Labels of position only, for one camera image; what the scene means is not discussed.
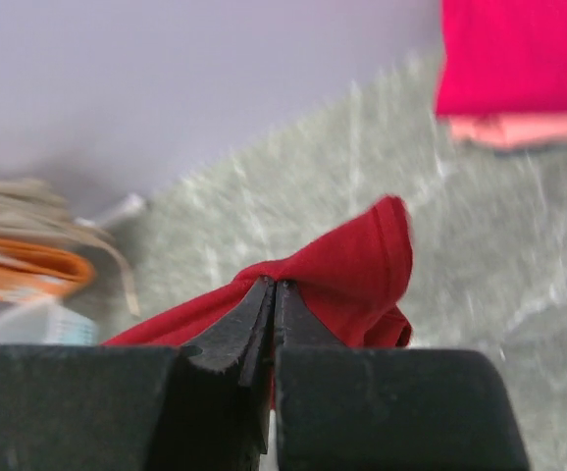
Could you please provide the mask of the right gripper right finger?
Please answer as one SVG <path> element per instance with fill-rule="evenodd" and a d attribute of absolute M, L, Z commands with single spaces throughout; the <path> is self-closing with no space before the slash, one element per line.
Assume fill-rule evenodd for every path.
<path fill-rule="evenodd" d="M 277 458 L 282 470 L 527 470 L 506 386 L 456 348 L 352 348 L 277 285 Z"/>

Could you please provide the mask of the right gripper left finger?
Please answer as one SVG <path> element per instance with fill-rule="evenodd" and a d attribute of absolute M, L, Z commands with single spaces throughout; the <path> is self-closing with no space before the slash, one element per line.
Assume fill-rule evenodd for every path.
<path fill-rule="evenodd" d="M 255 470 L 276 285 L 179 347 L 0 345 L 0 470 Z"/>

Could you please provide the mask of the dark red t shirt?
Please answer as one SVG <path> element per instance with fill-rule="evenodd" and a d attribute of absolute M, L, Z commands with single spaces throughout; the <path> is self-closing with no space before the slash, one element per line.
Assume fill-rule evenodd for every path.
<path fill-rule="evenodd" d="M 108 346 L 179 346 L 222 319 L 268 277 L 296 284 L 309 310 L 349 347 L 405 347 L 412 326 L 397 304 L 413 268 L 410 217 L 386 195 L 292 255 L 240 271 L 228 284 L 106 340 Z"/>

